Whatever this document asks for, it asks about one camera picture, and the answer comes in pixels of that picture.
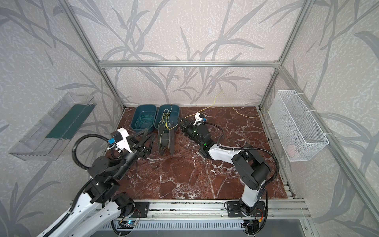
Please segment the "grey perforated cable spool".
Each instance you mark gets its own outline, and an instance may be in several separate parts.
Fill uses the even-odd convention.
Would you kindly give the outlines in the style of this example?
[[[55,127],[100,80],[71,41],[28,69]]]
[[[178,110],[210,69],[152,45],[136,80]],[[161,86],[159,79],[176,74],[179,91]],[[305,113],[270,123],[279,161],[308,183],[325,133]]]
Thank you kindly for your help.
[[[167,129],[163,123],[158,126],[158,150],[161,157],[167,150],[170,155],[175,154],[175,129]]]

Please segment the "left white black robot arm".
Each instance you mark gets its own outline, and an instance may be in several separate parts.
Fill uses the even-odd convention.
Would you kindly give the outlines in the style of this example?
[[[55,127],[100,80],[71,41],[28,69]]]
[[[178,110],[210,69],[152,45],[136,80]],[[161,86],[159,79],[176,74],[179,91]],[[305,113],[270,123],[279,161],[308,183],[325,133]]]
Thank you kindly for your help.
[[[77,157],[77,148],[88,138],[99,138],[116,150],[120,157],[111,160],[98,157],[91,167],[82,164]],[[148,129],[129,135],[120,128],[108,139],[98,134],[88,134],[78,139],[72,148],[72,158],[77,166],[90,175],[76,194],[71,207],[53,224],[40,233],[41,237],[89,237],[105,224],[120,216],[130,216],[136,207],[133,199],[125,192],[119,193],[119,181],[127,174],[139,158],[145,159],[152,153],[155,134]]]

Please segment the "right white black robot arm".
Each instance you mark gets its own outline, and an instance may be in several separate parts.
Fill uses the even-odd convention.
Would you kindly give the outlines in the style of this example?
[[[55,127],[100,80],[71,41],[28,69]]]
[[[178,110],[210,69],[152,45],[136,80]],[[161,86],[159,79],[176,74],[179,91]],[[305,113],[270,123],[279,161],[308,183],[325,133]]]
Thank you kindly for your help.
[[[194,121],[179,117],[178,125],[183,134],[199,146],[199,153],[204,158],[234,165],[244,183],[241,207],[254,209],[263,195],[269,200],[266,187],[277,178],[280,168],[278,158],[272,152],[252,146],[230,147],[220,144],[225,135],[224,130],[203,117]]]

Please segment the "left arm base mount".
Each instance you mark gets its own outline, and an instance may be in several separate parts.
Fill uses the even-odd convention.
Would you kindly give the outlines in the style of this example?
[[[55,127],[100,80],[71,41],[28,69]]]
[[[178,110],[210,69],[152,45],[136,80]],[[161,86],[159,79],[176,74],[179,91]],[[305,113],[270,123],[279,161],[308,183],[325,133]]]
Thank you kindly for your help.
[[[148,201],[129,203],[121,209],[120,218],[147,218],[149,207]]]

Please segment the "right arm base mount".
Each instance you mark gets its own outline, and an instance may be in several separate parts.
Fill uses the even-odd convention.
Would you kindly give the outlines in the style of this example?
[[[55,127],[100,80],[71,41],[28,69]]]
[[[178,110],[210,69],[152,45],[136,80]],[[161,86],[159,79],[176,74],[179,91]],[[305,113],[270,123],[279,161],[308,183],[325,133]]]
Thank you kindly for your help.
[[[224,208],[228,212],[228,217],[264,218],[267,214],[267,207],[264,201],[258,201],[253,207],[248,207],[240,201],[226,201]]]

